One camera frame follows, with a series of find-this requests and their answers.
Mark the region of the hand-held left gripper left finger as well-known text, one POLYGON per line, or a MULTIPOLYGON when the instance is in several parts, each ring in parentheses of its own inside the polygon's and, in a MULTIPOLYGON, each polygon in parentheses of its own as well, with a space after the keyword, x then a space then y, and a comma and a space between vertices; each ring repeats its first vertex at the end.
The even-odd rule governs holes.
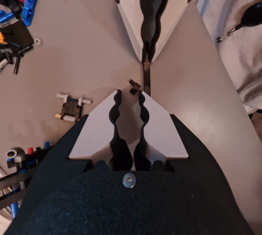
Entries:
POLYGON ((133 158, 116 125, 121 102, 122 92, 118 89, 89 113, 69 159, 91 160, 93 164, 104 160, 114 171, 131 170, 133 158))

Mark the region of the long black toy beam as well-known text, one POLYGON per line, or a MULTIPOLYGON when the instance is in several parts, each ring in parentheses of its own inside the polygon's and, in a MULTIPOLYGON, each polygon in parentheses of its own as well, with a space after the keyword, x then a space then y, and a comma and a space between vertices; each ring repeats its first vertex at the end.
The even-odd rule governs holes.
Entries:
POLYGON ((143 50, 142 50, 144 91, 149 96, 151 96, 151 85, 150 85, 151 55, 149 49, 150 49, 149 42, 144 42, 143 50))

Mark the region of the partly built toy chassis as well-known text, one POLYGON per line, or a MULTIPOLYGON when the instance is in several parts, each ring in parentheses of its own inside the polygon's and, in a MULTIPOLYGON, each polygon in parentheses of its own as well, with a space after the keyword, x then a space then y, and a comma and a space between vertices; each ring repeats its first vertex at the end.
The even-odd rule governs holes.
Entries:
POLYGON ((52 147, 49 142, 45 142, 44 148, 30 147, 27 153, 20 147, 7 151, 7 167, 15 168, 16 172, 2 176, 4 173, 1 168, 1 211, 6 212, 4 217, 9 213, 11 220, 15 218, 32 177, 52 147))

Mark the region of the black flat toy panel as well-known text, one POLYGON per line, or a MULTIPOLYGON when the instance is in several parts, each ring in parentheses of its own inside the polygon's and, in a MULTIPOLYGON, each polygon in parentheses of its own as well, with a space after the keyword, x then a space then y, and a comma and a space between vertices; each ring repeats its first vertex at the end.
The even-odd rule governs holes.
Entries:
POLYGON ((8 43, 11 43, 9 48, 12 52, 18 52, 34 44, 34 39, 22 20, 1 27, 0 31, 3 33, 4 39, 7 40, 8 43))

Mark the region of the black badge reel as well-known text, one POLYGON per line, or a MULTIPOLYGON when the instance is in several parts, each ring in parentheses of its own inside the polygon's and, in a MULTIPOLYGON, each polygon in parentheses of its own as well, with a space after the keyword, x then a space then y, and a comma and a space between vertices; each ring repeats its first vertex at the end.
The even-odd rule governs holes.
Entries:
POLYGON ((262 24, 262 1, 257 2, 251 5, 250 7, 248 7, 242 14, 240 22, 237 25, 228 28, 225 32, 220 34, 216 38, 215 43, 216 44, 221 43, 227 37, 232 36, 235 31, 238 31, 241 28, 255 27, 261 24, 262 24))

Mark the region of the small black toy connector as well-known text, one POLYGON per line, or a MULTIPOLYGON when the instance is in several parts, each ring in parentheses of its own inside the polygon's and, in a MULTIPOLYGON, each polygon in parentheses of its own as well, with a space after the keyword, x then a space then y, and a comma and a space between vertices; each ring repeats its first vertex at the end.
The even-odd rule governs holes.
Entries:
POLYGON ((129 80, 129 83, 132 85, 132 88, 130 89, 129 92, 130 92, 132 95, 135 95, 135 94, 139 91, 139 89, 141 88, 141 86, 140 86, 138 83, 134 82, 132 79, 129 80))

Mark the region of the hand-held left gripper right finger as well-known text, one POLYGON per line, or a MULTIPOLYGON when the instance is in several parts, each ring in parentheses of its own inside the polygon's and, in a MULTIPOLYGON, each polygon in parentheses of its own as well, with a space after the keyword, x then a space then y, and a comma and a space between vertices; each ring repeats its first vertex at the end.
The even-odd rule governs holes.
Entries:
POLYGON ((169 112, 141 90, 139 106, 143 124, 134 150, 136 171, 149 171, 155 161, 165 165, 168 160, 188 159, 188 152, 169 112))

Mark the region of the small toy axle subassembly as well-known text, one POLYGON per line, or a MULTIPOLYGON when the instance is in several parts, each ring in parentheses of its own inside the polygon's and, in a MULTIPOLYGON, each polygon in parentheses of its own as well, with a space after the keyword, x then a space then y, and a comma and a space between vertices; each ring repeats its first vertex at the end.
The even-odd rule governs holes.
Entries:
POLYGON ((57 93, 57 98, 63 99, 63 106, 60 114, 56 114, 55 117, 68 121, 68 122, 78 122, 81 118, 83 104, 92 104, 92 100, 79 98, 73 99, 69 95, 64 95, 57 93))

